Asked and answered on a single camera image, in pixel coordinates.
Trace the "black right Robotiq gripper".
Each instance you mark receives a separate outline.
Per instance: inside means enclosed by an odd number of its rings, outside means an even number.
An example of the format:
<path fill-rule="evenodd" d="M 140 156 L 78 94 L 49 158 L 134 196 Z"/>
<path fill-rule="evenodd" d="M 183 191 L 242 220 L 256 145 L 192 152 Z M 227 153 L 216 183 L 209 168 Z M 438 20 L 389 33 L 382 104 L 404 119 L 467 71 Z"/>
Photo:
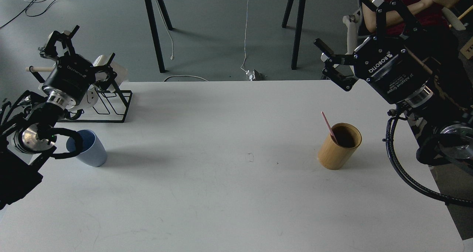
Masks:
<path fill-rule="evenodd" d="M 423 11 L 423 0 L 401 1 L 413 15 Z M 373 34 L 377 29 L 377 13 L 364 3 L 361 7 L 365 28 Z M 388 11 L 385 16 L 387 35 L 400 35 L 405 25 L 401 15 L 397 11 Z M 354 51 L 345 54 L 334 53 L 320 38 L 316 38 L 314 45 L 321 51 L 322 74 L 327 79 L 346 92 L 353 88 L 358 78 L 363 79 L 389 104 L 408 99 L 432 75 L 420 60 L 409 53 L 404 40 L 399 37 L 385 37 L 381 41 L 368 37 Z M 351 74 L 342 74 L 338 70 L 340 66 L 348 66 Z"/>

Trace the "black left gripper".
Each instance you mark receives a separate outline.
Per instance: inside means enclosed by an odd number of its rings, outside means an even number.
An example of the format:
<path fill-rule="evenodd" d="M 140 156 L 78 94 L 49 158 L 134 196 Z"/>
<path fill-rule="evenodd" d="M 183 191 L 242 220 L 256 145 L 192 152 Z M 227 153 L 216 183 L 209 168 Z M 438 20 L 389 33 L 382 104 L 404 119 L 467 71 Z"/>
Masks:
<path fill-rule="evenodd" d="M 72 31 L 60 33 L 54 30 L 43 47 L 38 48 L 42 58 L 58 58 L 56 66 L 42 85 L 46 94 L 61 91 L 70 97 L 69 106 L 76 106 L 86 95 L 92 84 L 98 91 L 116 91 L 117 71 L 113 67 L 115 53 L 99 55 L 93 64 L 76 55 L 72 38 L 79 30 L 76 25 Z M 56 43 L 60 42 L 64 56 L 58 56 Z"/>

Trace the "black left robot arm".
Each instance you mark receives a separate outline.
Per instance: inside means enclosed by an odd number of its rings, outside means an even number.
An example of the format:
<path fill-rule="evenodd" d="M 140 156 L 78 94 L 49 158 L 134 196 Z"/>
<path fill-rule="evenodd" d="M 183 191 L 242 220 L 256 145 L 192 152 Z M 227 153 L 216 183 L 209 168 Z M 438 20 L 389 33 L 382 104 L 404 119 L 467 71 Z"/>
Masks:
<path fill-rule="evenodd" d="M 119 90 L 117 72 L 112 67 L 115 54 L 103 65 L 93 65 L 75 52 L 72 38 L 78 31 L 53 31 L 40 56 L 54 61 L 46 69 L 49 77 L 29 67 L 41 85 L 44 96 L 25 91 L 14 103 L 1 106 L 1 208 L 19 201 L 43 179 L 40 168 L 49 158 L 68 159 L 78 156 L 83 139 L 71 129 L 55 127 L 62 120 L 76 120 L 68 107 L 78 108 L 90 87 L 100 92 Z"/>

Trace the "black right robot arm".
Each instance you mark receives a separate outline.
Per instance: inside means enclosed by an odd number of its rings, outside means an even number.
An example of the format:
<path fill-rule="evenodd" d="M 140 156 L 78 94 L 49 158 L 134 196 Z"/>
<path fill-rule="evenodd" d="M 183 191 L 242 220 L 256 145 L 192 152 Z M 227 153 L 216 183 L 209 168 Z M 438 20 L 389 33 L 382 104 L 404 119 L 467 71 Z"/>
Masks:
<path fill-rule="evenodd" d="M 416 159 L 427 165 L 465 164 L 472 166 L 472 108 L 461 108 L 451 97 L 440 96 L 434 87 L 441 64 L 433 57 L 432 36 L 401 0 L 359 0 L 376 14 L 376 32 L 351 54 L 335 54 L 321 40 L 323 74 L 338 87 L 350 91 L 365 81 L 386 102 L 396 105 L 385 143 L 392 166 L 403 168 L 395 155 L 394 133 L 402 114 L 408 120 L 424 119 L 431 126 L 416 151 Z"/>

